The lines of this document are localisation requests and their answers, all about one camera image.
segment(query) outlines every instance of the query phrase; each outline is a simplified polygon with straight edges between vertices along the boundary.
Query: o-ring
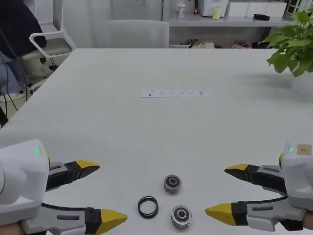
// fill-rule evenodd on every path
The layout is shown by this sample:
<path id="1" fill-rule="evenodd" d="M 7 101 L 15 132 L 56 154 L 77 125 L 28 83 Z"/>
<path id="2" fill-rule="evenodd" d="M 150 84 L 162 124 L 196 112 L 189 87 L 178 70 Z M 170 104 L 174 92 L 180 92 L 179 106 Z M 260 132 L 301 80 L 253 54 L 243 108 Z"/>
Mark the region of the o-ring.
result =
<path id="1" fill-rule="evenodd" d="M 153 212 L 151 212 L 151 213 L 144 213 L 144 212 L 142 212 L 140 210 L 140 207 L 141 207 L 142 203 L 148 202 L 148 201 L 149 202 L 154 202 L 155 205 L 156 205 L 156 209 Z M 152 218 L 154 218 L 157 215 L 157 213 L 158 213 L 158 203 L 157 203 L 157 200 L 154 197 L 152 197 L 152 196 L 145 196 L 145 197 L 141 198 L 139 200 L 139 202 L 138 202 L 138 212 L 141 215 L 141 217 L 143 217 L 145 219 L 152 219 Z"/>

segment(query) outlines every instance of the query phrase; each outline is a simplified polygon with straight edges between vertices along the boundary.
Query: black cable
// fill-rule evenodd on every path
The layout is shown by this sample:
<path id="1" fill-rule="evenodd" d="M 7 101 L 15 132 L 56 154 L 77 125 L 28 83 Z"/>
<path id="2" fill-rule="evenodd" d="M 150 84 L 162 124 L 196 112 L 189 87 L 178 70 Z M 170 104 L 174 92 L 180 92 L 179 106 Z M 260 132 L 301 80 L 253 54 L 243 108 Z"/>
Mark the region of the black cable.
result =
<path id="1" fill-rule="evenodd" d="M 5 117 L 8 118 L 8 101 L 6 100 L 6 97 L 4 94 L 2 94 L 5 102 Z"/>
<path id="2" fill-rule="evenodd" d="M 18 111 L 14 101 L 12 100 L 12 98 L 11 98 L 11 96 L 9 94 L 9 69 L 8 69 L 7 64 L 5 63 L 4 58 L 3 58 L 1 53 L 0 53 L 0 56 L 1 56 L 1 60 L 3 61 L 3 65 L 4 65 L 5 69 L 6 69 L 6 93 L 9 96 L 9 98 L 10 98 L 10 100 L 11 100 L 11 102 L 12 102 L 14 108 L 15 108 L 15 110 Z"/>
<path id="3" fill-rule="evenodd" d="M 25 75 L 25 68 L 24 68 L 24 65 L 23 65 L 23 63 L 21 62 L 21 60 L 19 59 L 19 57 L 17 57 L 17 55 L 15 54 L 14 50 L 11 48 L 11 46 L 10 46 L 8 40 L 6 39 L 6 37 L 5 37 L 5 35 L 4 35 L 4 33 L 3 33 L 3 31 L 2 31 L 1 28 L 0 28 L 0 33 L 1 33 L 1 35 L 2 35 L 2 37 L 3 37 L 3 39 L 4 39 L 4 41 L 5 41 L 6 45 L 8 46 L 8 48 L 10 49 L 10 51 L 12 52 L 13 56 L 14 56 L 15 59 L 18 61 L 19 65 L 20 65 L 20 67 L 21 67 L 21 69 L 22 69 L 23 78 L 24 78 L 24 83 L 25 83 L 25 92 L 26 92 L 25 101 L 27 101 L 27 100 L 28 100 L 28 94 L 27 94 L 27 82 L 26 82 L 26 75 Z"/>

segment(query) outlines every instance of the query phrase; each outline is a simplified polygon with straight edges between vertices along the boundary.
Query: ball bearing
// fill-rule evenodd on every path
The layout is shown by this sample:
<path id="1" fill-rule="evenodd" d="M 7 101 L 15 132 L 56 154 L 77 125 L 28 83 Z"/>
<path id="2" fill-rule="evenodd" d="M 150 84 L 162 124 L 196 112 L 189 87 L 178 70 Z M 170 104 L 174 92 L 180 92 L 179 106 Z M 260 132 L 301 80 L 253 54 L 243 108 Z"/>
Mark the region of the ball bearing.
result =
<path id="1" fill-rule="evenodd" d="M 166 176 L 164 179 L 164 189 L 169 194 L 176 194 L 181 189 L 181 180 L 176 175 Z"/>
<path id="2" fill-rule="evenodd" d="M 171 220 L 177 229 L 186 229 L 191 223 L 191 212 L 185 206 L 176 206 L 172 210 Z"/>

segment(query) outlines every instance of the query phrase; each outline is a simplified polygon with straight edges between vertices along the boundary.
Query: shelf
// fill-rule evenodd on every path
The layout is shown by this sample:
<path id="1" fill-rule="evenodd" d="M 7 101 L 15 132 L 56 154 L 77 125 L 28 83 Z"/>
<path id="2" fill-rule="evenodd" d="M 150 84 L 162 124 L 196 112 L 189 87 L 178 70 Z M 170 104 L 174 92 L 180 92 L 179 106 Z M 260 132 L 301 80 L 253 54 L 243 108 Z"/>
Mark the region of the shelf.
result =
<path id="1" fill-rule="evenodd" d="M 270 18 L 269 21 L 255 20 L 252 17 L 221 17 L 214 20 L 211 17 L 185 14 L 183 19 L 177 19 L 176 15 L 170 16 L 170 26 L 174 27 L 278 27 L 292 24 L 293 21 L 285 18 Z"/>

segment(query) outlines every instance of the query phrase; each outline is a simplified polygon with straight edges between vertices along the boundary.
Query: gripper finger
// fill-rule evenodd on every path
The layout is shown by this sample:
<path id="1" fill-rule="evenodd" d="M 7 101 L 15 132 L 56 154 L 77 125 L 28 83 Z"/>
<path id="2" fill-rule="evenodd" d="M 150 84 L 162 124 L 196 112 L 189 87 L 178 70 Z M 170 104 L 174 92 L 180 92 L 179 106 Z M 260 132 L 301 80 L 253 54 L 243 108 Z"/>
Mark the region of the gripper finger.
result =
<path id="1" fill-rule="evenodd" d="M 76 160 L 70 163 L 50 163 L 46 191 L 70 184 L 75 180 L 84 178 L 100 166 L 85 160 Z"/>
<path id="2" fill-rule="evenodd" d="M 239 164 L 225 169 L 237 179 L 250 182 L 254 185 L 262 186 L 266 190 L 287 195 L 282 169 L 276 165 L 250 165 Z"/>
<path id="3" fill-rule="evenodd" d="M 207 208 L 206 214 L 231 226 L 249 226 L 273 232 L 281 223 L 288 231 L 302 230 L 306 209 L 294 208 L 287 197 L 266 201 L 241 201 Z"/>
<path id="4" fill-rule="evenodd" d="M 127 216 L 111 210 L 94 208 L 66 208 L 43 203 L 35 218 L 23 220 L 26 234 L 53 235 L 103 234 L 127 220 Z"/>

